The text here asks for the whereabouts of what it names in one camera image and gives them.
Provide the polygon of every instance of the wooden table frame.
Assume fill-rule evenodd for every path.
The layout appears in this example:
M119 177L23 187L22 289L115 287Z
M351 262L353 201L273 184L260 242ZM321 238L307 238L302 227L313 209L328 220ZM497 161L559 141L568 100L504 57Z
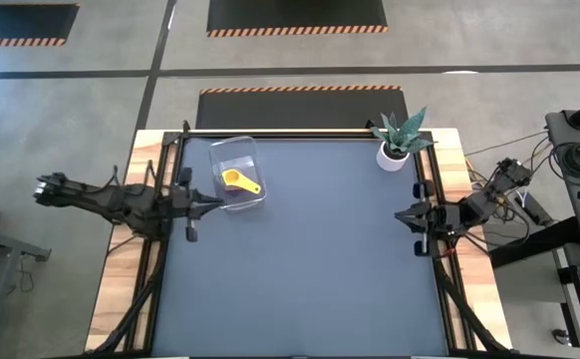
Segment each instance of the wooden table frame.
M426 180L432 180L437 188L436 200L458 201L471 193L471 185L467 174L460 139L456 129L432 129L428 132L435 141L430 151L424 151L416 156L418 172ZM127 169L126 183L143 182L145 168L149 161L161 161L159 167L165 164L163 183L168 186L175 180L173 169L178 169L179 135L181 131L139 131L133 146L131 160ZM336 135L338 138L371 136L368 130L190 130L195 137L230 137L256 135L257 137L321 137L324 134ZM482 235L480 227L472 231ZM131 237L126 226L116 226L113 230L110 247L113 247ZM86 349L95 349L108 337L120 319L129 308L139 287L145 283L152 273L156 254L165 251L165 245L159 242L142 242L140 239L131 241L120 247L106 259L102 281L94 309L91 327L86 343ZM489 258L472 243L466 240L458 242L455 256L444 259L443 265L460 293L474 311L484 326L493 334L498 342L511 347L502 305L498 296L493 270ZM448 348L453 349L483 349L482 344L474 338L464 319L459 315L455 305L446 293L440 291L439 301L441 311L447 313L443 319ZM158 299L150 298L142 309L137 325L132 331L135 343L125 340L118 347L124 349L148 351L151 347L152 331L154 330L154 313Z

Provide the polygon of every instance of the gray floor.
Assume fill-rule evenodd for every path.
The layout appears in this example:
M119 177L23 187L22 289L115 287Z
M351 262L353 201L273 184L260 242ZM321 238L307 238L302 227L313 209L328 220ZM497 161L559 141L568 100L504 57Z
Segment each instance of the gray floor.
M163 69L580 64L580 0L385 0L387 34L240 39L205 37L207 3L177 4ZM81 4L64 47L0 48L0 72L149 69L165 0ZM35 205L35 176L63 171L98 183L114 164L123 171L145 82L0 80L0 231L53 248L49 262L27 262L35 290L8 298L0 358L77 354L84 347L111 227L76 209ZM425 126L458 128L466 152L538 132L546 113L580 107L580 72L161 78L146 127L193 123L204 88L289 85L402 85L410 112L428 106ZM470 158L488 174L505 157L528 158L539 140ZM572 214L564 185L547 169L530 191L553 217ZM518 270L548 278L553 259L525 265L496 272L514 346L580 357L548 336L562 325L557 290L546 289L539 300L520 295Z

